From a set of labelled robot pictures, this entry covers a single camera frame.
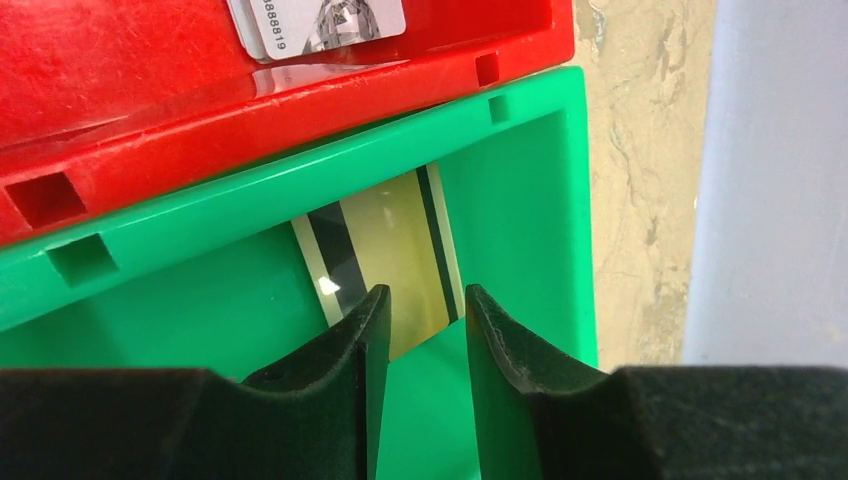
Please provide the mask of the gold credit card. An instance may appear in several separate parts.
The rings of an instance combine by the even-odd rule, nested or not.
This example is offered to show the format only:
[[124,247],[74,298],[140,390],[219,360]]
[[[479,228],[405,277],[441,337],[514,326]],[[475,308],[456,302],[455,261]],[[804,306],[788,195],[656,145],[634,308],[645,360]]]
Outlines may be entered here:
[[308,212],[291,224],[327,324],[333,326],[368,291],[341,202]]

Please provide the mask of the red plastic bin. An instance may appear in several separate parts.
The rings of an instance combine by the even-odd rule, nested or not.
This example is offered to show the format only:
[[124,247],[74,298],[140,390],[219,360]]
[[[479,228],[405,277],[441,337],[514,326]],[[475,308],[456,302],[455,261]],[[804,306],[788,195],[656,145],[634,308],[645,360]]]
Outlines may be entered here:
[[405,29],[260,63],[227,1],[1,5],[1,241],[569,61],[569,1],[405,1]]

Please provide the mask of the green plastic bin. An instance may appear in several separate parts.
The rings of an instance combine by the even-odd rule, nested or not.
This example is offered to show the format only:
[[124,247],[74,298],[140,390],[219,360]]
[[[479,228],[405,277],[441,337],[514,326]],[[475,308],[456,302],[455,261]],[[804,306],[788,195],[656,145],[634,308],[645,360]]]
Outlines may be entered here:
[[241,382],[327,331],[291,221],[434,163],[464,316],[388,356],[372,479],[482,477],[466,290],[595,364],[576,67],[357,129],[1,253],[5,369],[206,368]]

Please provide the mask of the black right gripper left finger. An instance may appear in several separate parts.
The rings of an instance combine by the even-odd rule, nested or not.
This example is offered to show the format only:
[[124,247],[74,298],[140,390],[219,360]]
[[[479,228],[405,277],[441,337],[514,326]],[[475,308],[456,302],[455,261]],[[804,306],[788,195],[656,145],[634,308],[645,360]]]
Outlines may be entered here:
[[391,292],[241,382],[206,368],[1,373],[5,479],[372,479]]

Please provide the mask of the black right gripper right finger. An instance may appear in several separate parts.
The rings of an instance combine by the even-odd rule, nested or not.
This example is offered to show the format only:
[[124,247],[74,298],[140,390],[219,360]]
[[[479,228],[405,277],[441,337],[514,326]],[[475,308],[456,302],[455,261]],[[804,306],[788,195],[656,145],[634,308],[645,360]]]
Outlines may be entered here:
[[485,479],[843,479],[847,373],[572,357],[481,286],[466,340]]

